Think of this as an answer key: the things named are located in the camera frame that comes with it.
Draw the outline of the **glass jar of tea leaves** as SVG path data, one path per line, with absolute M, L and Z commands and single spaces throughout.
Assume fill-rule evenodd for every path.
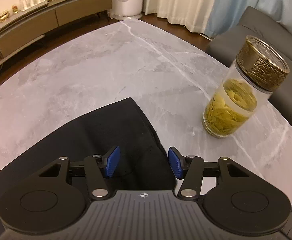
M 248 35 L 211 100 L 202 123 L 215 137 L 239 129 L 279 88 L 290 69 L 269 44 Z

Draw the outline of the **grey sofa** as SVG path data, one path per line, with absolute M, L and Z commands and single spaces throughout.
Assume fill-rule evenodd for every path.
M 204 111 L 205 130 L 227 137 L 269 101 L 292 126 L 292 34 L 270 16 L 245 9 L 238 24 L 215 37 L 206 53 L 230 74 Z

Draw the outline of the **black trousers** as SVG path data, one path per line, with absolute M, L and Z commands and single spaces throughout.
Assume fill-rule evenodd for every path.
M 0 171 L 0 197 L 59 157 L 82 161 L 119 146 L 120 161 L 110 190 L 173 190 L 176 179 L 155 129 L 127 98 L 84 114 L 47 135 Z M 4 229 L 0 222 L 0 234 Z

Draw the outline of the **golden ornament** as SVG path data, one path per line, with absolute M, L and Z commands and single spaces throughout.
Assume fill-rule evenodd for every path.
M 2 13 L 0 13 L 0 22 L 3 22 L 9 18 L 9 11 L 5 10 Z

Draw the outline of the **long grey tv cabinet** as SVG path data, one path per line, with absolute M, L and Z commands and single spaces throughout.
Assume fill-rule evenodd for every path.
M 0 66 L 48 32 L 111 8 L 112 0 L 54 0 L 11 16 L 0 23 Z

